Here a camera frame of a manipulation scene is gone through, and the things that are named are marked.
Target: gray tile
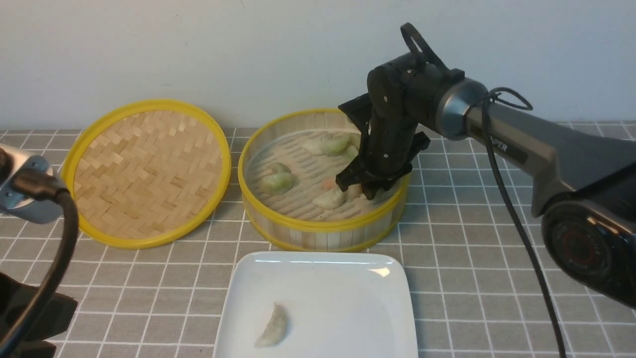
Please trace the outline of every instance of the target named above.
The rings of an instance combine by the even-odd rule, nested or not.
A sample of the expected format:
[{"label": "gray tile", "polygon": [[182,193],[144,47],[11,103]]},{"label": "gray tile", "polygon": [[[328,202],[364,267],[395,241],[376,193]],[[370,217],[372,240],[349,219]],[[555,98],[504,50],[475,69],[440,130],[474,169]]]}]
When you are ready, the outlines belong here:
[{"label": "gray tile", "polygon": [[398,229],[398,225],[396,225],[393,230],[391,230],[391,232],[381,241],[382,243],[390,243],[390,244],[399,244],[399,238],[400,238],[400,234],[399,234],[399,229]]},{"label": "gray tile", "polygon": [[616,353],[636,354],[636,326],[606,324],[605,331]]},{"label": "gray tile", "polygon": [[486,195],[483,188],[479,187],[457,187],[457,202],[459,204],[486,204]]},{"label": "gray tile", "polygon": [[622,125],[599,125],[603,137],[616,138],[619,140],[630,139],[629,133]]},{"label": "gray tile", "polygon": [[501,247],[476,247],[469,248],[473,267],[476,268],[505,268],[504,255]]},{"label": "gray tile", "polygon": [[532,177],[526,173],[524,173],[523,171],[520,170],[512,170],[509,172],[510,176],[513,179],[513,183],[519,187],[520,185],[524,185],[524,186],[531,186],[533,185],[532,183]]},{"label": "gray tile", "polygon": [[63,358],[97,357],[99,346],[95,343],[66,343],[64,349],[58,348],[58,353]]},{"label": "gray tile", "polygon": [[248,138],[234,138],[232,141],[232,152],[241,152],[247,143]]},{"label": "gray tile", "polygon": [[426,203],[422,187],[408,187],[406,190],[406,202],[409,204]]},{"label": "gray tile", "polygon": [[453,184],[458,186],[481,187],[481,178],[477,170],[451,170]]},{"label": "gray tile", "polygon": [[0,136],[0,144],[10,145],[16,148],[21,148],[25,140],[27,140],[27,136]]},{"label": "gray tile", "polygon": [[49,149],[70,149],[75,144],[75,136],[54,136],[51,143],[48,145]]},{"label": "gray tile", "polygon": [[16,238],[27,222],[11,217],[0,218],[0,235],[5,238]]},{"label": "gray tile", "polygon": [[585,134],[600,136],[600,131],[598,131],[596,124],[572,124],[572,128]]},{"label": "gray tile", "polygon": [[97,264],[71,261],[62,279],[62,285],[88,285],[95,270],[97,270]]},{"label": "gray tile", "polygon": [[602,322],[636,323],[632,310],[605,296],[592,298]]},{"label": "gray tile", "polygon": [[123,250],[115,247],[106,248],[103,261],[132,262],[135,259],[137,250]]},{"label": "gray tile", "polygon": [[598,322],[589,296],[558,296],[552,300],[563,322]]},{"label": "gray tile", "polygon": [[200,262],[205,243],[175,241],[170,254],[170,262]]},{"label": "gray tile", "polygon": [[563,271],[546,271],[544,273],[553,294],[584,294],[585,287],[574,281]]},{"label": "gray tile", "polygon": [[151,316],[144,336],[146,343],[177,343],[183,327],[183,316]]},{"label": "gray tile", "polygon": [[29,269],[31,269],[31,262],[0,261],[0,272],[19,282],[24,281]]},{"label": "gray tile", "polygon": [[150,313],[156,292],[156,289],[124,289],[119,306],[117,306],[117,312]]},{"label": "gray tile", "polygon": [[431,229],[435,244],[465,244],[461,225],[432,224]]},{"label": "gray tile", "polygon": [[551,351],[557,349],[557,339],[552,325],[549,323],[526,323],[528,335],[532,342],[532,349]]},{"label": "gray tile", "polygon": [[539,282],[537,281],[537,275],[535,275],[534,271],[514,270],[514,271],[510,271],[510,276],[512,276],[517,294],[541,293],[541,289],[539,288]]},{"label": "gray tile", "polygon": [[473,149],[471,148],[471,142],[468,140],[443,140],[444,148],[446,148],[446,153],[473,153]]},{"label": "gray tile", "polygon": [[518,296],[524,320],[549,320],[548,309],[543,296]]},{"label": "gray tile", "polygon": [[420,154],[422,168],[427,169],[448,169],[446,157],[443,154],[431,154],[424,152]]},{"label": "gray tile", "polygon": [[189,289],[159,289],[153,313],[186,313],[191,295]]},{"label": "gray tile", "polygon": [[498,245],[497,233],[494,226],[464,225],[466,238],[470,245]]},{"label": "gray tile", "polygon": [[137,346],[135,345],[105,344],[102,347],[102,352],[99,354],[99,358],[126,358],[135,357],[136,354]]},{"label": "gray tile", "polygon": [[400,219],[402,222],[409,223],[426,223],[429,221],[428,213],[426,206],[424,205],[416,205],[416,204],[407,204],[404,206],[404,212],[402,213],[402,217]]},{"label": "gray tile", "polygon": [[75,245],[73,259],[99,262],[107,248],[107,246],[95,240],[79,240]]},{"label": "gray tile", "polygon": [[481,297],[487,320],[520,320],[519,306],[514,296],[487,295]]},{"label": "gray tile", "polygon": [[[475,171],[477,176],[481,175],[481,180],[483,180],[484,185],[495,186],[497,182],[495,181],[495,176],[492,174],[491,169],[480,169],[479,172]],[[505,170],[501,171],[501,177],[504,180],[504,184],[506,184],[506,188],[510,188],[512,183],[510,182],[510,177],[506,173]]]},{"label": "gray tile", "polygon": [[491,224],[492,217],[486,205],[460,205],[462,221],[466,224]]},{"label": "gray tile", "polygon": [[504,247],[503,249],[506,253],[508,267],[511,269],[532,268],[532,263],[525,247]]},{"label": "gray tile", "polygon": [[477,292],[473,271],[468,269],[439,269],[444,292]]},{"label": "gray tile", "polygon": [[27,140],[24,141],[23,148],[26,150],[44,149],[52,139],[53,136],[29,136]]},{"label": "gray tile", "polygon": [[242,203],[219,203],[214,211],[214,220],[242,220]]},{"label": "gray tile", "polygon": [[197,277],[196,265],[166,266],[163,274],[162,287],[192,287]]},{"label": "gray tile", "polygon": [[424,187],[426,202],[429,204],[456,204],[455,192],[451,187]]},{"label": "gray tile", "polygon": [[472,154],[448,154],[448,165],[452,169],[476,169],[475,159]]},{"label": "gray tile", "polygon": [[20,233],[21,238],[47,238],[55,227],[55,221],[40,225],[28,222]]},{"label": "gray tile", "polygon": [[90,287],[80,310],[92,312],[114,312],[121,289]]},{"label": "gray tile", "polygon": [[438,265],[446,268],[470,268],[468,249],[463,246],[435,246]]},{"label": "gray tile", "polygon": [[145,248],[137,254],[136,262],[167,262],[171,245]]},{"label": "gray tile", "polygon": [[406,245],[402,247],[404,266],[435,267],[435,253],[431,245]]},{"label": "gray tile", "polygon": [[528,338],[520,323],[489,322],[488,330],[495,350],[528,350]]},{"label": "gray tile", "polygon": [[103,341],[111,321],[110,315],[77,313],[69,339],[73,341]]},{"label": "gray tile", "polygon": [[607,340],[600,325],[565,324],[567,336],[575,352],[609,353]]},{"label": "gray tile", "polygon": [[408,185],[422,185],[422,171],[413,170],[408,178]]},{"label": "gray tile", "polygon": [[227,288],[230,284],[232,266],[204,265],[197,280],[197,287]]},{"label": "gray tile", "polygon": [[429,205],[431,223],[459,224],[459,210],[455,205]]},{"label": "gray tile", "polygon": [[450,186],[450,173],[447,170],[422,170],[424,185],[447,185]]},{"label": "gray tile", "polygon": [[129,264],[102,263],[97,269],[94,285],[123,286],[130,271]]},{"label": "gray tile", "polygon": [[450,320],[483,320],[479,296],[476,294],[447,294],[446,312]]},{"label": "gray tile", "polygon": [[441,294],[411,294],[415,319],[446,319]]},{"label": "gray tile", "polygon": [[[211,224],[212,224],[211,222],[204,221],[201,225],[197,226],[196,229],[190,231],[186,236],[184,236],[183,239],[184,240],[189,240],[189,241],[205,241],[205,240],[207,240],[208,231],[210,231],[210,232],[214,231],[214,230],[210,230],[210,225]],[[220,223],[220,222],[216,222],[216,223],[214,223],[214,229],[215,230],[216,230],[216,225],[218,225],[218,224],[235,224],[235,223]]]},{"label": "gray tile", "polygon": [[42,240],[16,240],[6,255],[9,260],[35,260],[45,244]]},{"label": "gray tile", "polygon": [[503,270],[479,269],[475,271],[477,284],[481,293],[510,294],[513,293],[508,272]]},{"label": "gray tile", "polygon": [[449,349],[448,327],[445,322],[416,321],[417,346],[428,349]]},{"label": "gray tile", "polygon": [[375,245],[374,247],[369,248],[369,253],[386,255],[402,263],[402,252],[400,251],[399,245]]},{"label": "gray tile", "polygon": [[115,315],[106,339],[110,342],[140,342],[148,316]]},{"label": "gray tile", "polygon": [[214,344],[219,329],[219,317],[190,316],[183,332],[183,343]]},{"label": "gray tile", "polygon": [[241,201],[241,191],[238,184],[228,185],[228,189],[223,195],[223,201]]},{"label": "gray tile", "polygon": [[174,358],[176,351],[176,346],[143,345],[137,358]]},{"label": "gray tile", "polygon": [[240,261],[243,256],[247,255],[247,254],[251,254],[253,252],[259,252],[259,251],[269,251],[270,249],[270,244],[269,243],[239,243],[238,244],[238,252],[237,252],[237,261]]},{"label": "gray tile", "polygon": [[445,151],[445,143],[442,143],[441,140],[432,140],[429,144],[429,147],[424,150],[423,153],[428,154],[443,154]]},{"label": "gray tile", "polygon": [[176,358],[210,358],[213,353],[214,347],[180,346],[179,355]]},{"label": "gray tile", "polygon": [[190,304],[190,314],[220,315],[223,311],[226,294],[227,290],[195,289]]},{"label": "gray tile", "polygon": [[243,223],[243,229],[240,232],[241,241],[265,241],[263,237],[256,231],[251,222]]},{"label": "gray tile", "polygon": [[137,287],[159,286],[163,268],[158,268],[159,266],[156,264],[134,264],[127,285]]},{"label": "gray tile", "polygon": [[450,336],[454,349],[487,350],[489,348],[484,323],[451,322]]},{"label": "gray tile", "polygon": [[411,291],[439,292],[437,269],[404,268]]}]

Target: white grout line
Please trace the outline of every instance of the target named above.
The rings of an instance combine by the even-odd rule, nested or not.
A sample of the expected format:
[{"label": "white grout line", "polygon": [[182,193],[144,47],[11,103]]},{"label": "white grout line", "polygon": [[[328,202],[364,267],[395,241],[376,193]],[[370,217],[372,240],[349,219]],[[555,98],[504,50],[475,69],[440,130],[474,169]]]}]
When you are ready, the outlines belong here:
[{"label": "white grout line", "polygon": [[[445,158],[446,158],[446,165],[448,165],[448,176],[450,177],[450,185],[453,185],[453,175],[450,171],[450,163],[448,161],[448,156],[446,154],[446,141],[442,141],[441,142],[441,146],[442,149],[444,150],[444,154],[445,154]],[[457,215],[459,216],[459,222],[462,224],[462,234],[464,234],[464,242],[466,242],[466,245],[468,246],[468,236],[466,235],[466,228],[464,227],[464,219],[462,218],[462,211],[459,209],[459,200],[457,198],[457,191],[455,190],[455,188],[453,188],[453,195],[455,196],[455,202],[457,203]],[[483,301],[481,300],[481,294],[480,294],[480,288],[479,288],[479,281],[477,281],[477,272],[474,270],[474,264],[473,264],[473,255],[470,251],[470,249],[468,247],[466,247],[466,251],[468,252],[468,261],[470,262],[471,268],[472,268],[472,272],[473,272],[473,280],[475,282],[475,289],[477,291],[477,298],[479,300],[479,306],[481,308],[481,316],[483,317],[483,319],[486,319],[486,310],[483,307]],[[493,346],[492,346],[492,339],[490,338],[490,328],[488,327],[488,324],[484,324],[484,328],[486,329],[486,338],[488,339],[488,346],[490,347],[490,350],[494,350]]]},{"label": "white grout line", "polygon": [[[126,280],[124,281],[123,287],[121,288],[121,292],[120,292],[120,295],[119,295],[119,297],[117,299],[117,303],[115,303],[114,311],[117,311],[117,307],[119,307],[119,304],[121,302],[121,298],[123,297],[123,293],[124,293],[124,291],[126,291],[126,284],[128,283],[128,280],[130,279],[130,274],[132,273],[132,270],[135,267],[135,260],[137,259],[138,255],[139,255],[139,250],[137,250],[137,252],[135,253],[135,257],[132,259],[130,268],[128,268],[128,274],[126,274]],[[108,327],[106,328],[106,332],[104,333],[104,339],[102,340],[101,344],[99,345],[99,350],[97,351],[97,357],[99,357],[100,353],[102,352],[102,349],[104,348],[104,344],[106,343],[106,340],[108,338],[108,333],[111,331],[111,327],[113,326],[113,321],[114,320],[115,320],[115,315],[113,314],[113,315],[111,315],[111,319],[108,322]]]},{"label": "white grout line", "polygon": [[[106,256],[107,249],[108,249],[108,246],[104,245],[104,251],[102,252],[102,257],[100,258],[99,263],[97,264],[97,267],[95,267],[95,272],[93,272],[93,277],[91,277],[88,285],[85,286],[86,292],[84,292],[84,296],[81,298],[81,300],[78,301],[78,310],[81,308],[82,303],[84,303],[84,300],[88,296],[88,291],[90,291],[91,284],[95,281],[95,277],[97,277],[97,272],[99,272],[99,266],[102,264],[104,257]],[[73,332],[73,326],[75,325],[75,322],[77,322],[78,316],[79,315],[77,314],[77,312],[73,314],[73,319],[71,320],[71,324],[69,324],[69,328],[66,330],[66,337],[64,338],[62,342],[62,346],[56,351],[57,357],[62,357],[62,352],[64,351],[64,347],[66,347],[66,343],[68,342],[68,339],[71,333]]]},{"label": "white grout line", "polygon": [[203,267],[203,258],[205,257],[205,251],[207,249],[207,243],[209,242],[209,238],[210,238],[210,232],[212,231],[212,223],[214,222],[214,215],[216,214],[216,210],[212,212],[212,221],[210,222],[210,224],[207,227],[207,235],[206,238],[208,240],[205,241],[204,245],[203,245],[203,250],[201,252],[201,257],[199,258],[199,265],[197,268],[197,273],[195,275],[195,283],[193,284],[192,287],[192,291],[190,292],[190,299],[188,300],[188,307],[186,308],[186,318],[183,320],[183,325],[181,326],[181,333],[179,334],[179,341],[177,344],[177,350],[174,352],[174,357],[177,358],[177,356],[179,355],[179,348],[181,347],[181,341],[183,341],[183,334],[186,331],[186,323],[188,321],[188,317],[194,317],[195,315],[191,315],[190,314],[190,307],[192,306],[192,300],[195,297],[195,291],[197,290],[197,282],[198,282],[198,277],[199,274],[201,272],[201,267]]},{"label": "white grout line", "polygon": [[[420,168],[422,167],[422,162],[420,161],[420,156],[417,155],[417,162]],[[428,203],[426,198],[426,190],[424,190],[424,176],[420,175],[420,180],[422,181],[422,191],[424,192],[424,202]],[[431,213],[429,212],[428,205],[426,206],[426,217],[428,221],[431,222]],[[446,299],[444,297],[444,285],[441,282],[441,271],[439,270],[439,261],[437,258],[437,251],[435,251],[435,237],[433,236],[433,228],[429,225],[429,230],[431,234],[431,243],[433,244],[433,256],[435,257],[435,266],[438,274],[438,283],[439,283],[439,293],[441,294],[441,304],[444,308],[444,318],[446,319],[446,333],[448,334],[448,346],[450,347],[450,353],[452,358],[455,358],[455,351],[453,349],[453,336],[450,333],[450,322],[448,321],[448,310],[446,309]]]},{"label": "white grout line", "polygon": [[[504,161],[504,165],[506,167],[508,167],[508,162]],[[508,177],[510,179],[510,182],[512,182],[513,179],[512,179],[512,176],[510,176],[510,173],[508,173]],[[512,185],[512,190],[515,192],[516,200],[519,203],[519,193],[517,193],[516,188],[515,188],[514,185]],[[525,211],[523,211],[523,210],[519,210],[519,211],[521,212],[521,217],[520,218],[522,218],[523,219],[523,223],[525,223],[527,225],[528,224],[528,218],[525,216]],[[528,238],[530,239],[531,243],[538,242],[537,240],[534,239],[534,237],[532,235],[532,230],[526,230],[526,233],[528,234]],[[537,261],[539,262],[541,270],[543,270],[543,272],[546,272],[546,270],[543,268],[544,265],[541,264],[541,256],[537,253],[537,250],[533,249],[533,251],[534,251],[535,255],[537,256]],[[544,275],[544,278],[546,280],[546,285],[548,287],[548,292],[550,293],[550,296],[551,296],[552,305],[554,306],[556,317],[557,317],[557,319],[558,319],[558,321],[560,323],[563,339],[565,340],[564,344],[567,346],[567,348],[569,348],[569,350],[566,348],[566,351],[573,352],[574,349],[572,348],[572,343],[570,342],[570,337],[567,334],[567,330],[565,328],[565,324],[562,323],[563,322],[563,318],[561,317],[561,312],[560,312],[559,307],[557,305],[557,301],[554,299],[554,297],[556,297],[556,296],[554,295],[553,289],[551,288],[550,280],[548,279],[547,275]]]},{"label": "white grout line", "polygon": [[[474,148],[473,148],[473,143],[472,141],[469,141],[469,145],[471,147],[471,151],[474,153]],[[483,177],[481,176],[481,172],[479,172],[479,179],[481,181],[481,183],[483,183]],[[490,200],[488,198],[488,192],[486,192],[486,188],[483,188],[483,195],[486,197],[486,203],[488,203],[488,210],[490,212],[490,218],[492,220],[493,225],[495,225],[496,221],[495,221],[495,215],[492,213],[492,207],[490,206]],[[511,270],[510,270],[510,266],[508,265],[508,258],[506,257],[506,251],[504,250],[504,245],[502,245],[501,243],[501,237],[499,236],[499,230],[497,230],[497,228],[495,227],[495,235],[497,236],[497,241],[499,242],[499,246],[501,248],[501,255],[504,258],[504,265],[505,265],[505,270],[508,272],[508,279],[510,280],[510,286],[512,287],[513,290],[513,296],[515,298],[515,302],[517,305],[517,308],[519,310],[519,318],[521,319],[521,323],[523,324],[523,330],[525,331],[525,337],[528,340],[528,347],[530,348],[530,352],[532,354],[533,357],[535,357],[534,354],[534,349],[532,347],[532,340],[530,339],[530,333],[528,332],[528,325],[525,321],[525,317],[523,316],[523,310],[521,308],[521,302],[519,302],[519,297],[517,296],[517,292],[516,292],[516,288],[515,288],[515,283],[511,274]]]},{"label": "white grout line", "polygon": [[[173,241],[172,243],[170,243],[170,251],[168,252],[168,257],[165,260],[166,263],[170,262],[170,257],[172,256],[172,249],[174,248],[174,245],[176,244],[176,242],[177,241]],[[153,287],[153,288],[156,288],[156,292],[155,292],[155,297],[153,298],[153,303],[150,305],[150,311],[149,311],[150,313],[152,313],[153,310],[155,309],[155,304],[157,302],[157,298],[159,297],[159,291],[162,288],[164,288],[164,287],[162,287],[162,283],[163,283],[163,278],[165,277],[165,272],[167,271],[167,269],[168,269],[168,265],[165,265],[163,267],[163,271],[161,273],[161,278],[159,279],[159,283],[157,284],[157,287]],[[146,337],[146,333],[148,332],[148,326],[150,325],[150,318],[151,317],[152,317],[151,315],[148,315],[148,319],[146,319],[146,325],[144,326],[144,332],[141,334],[141,338],[139,338],[139,342],[140,343],[142,343],[144,341],[144,338]],[[141,344],[137,348],[136,356],[139,356],[139,352],[140,351],[141,351]]]}]

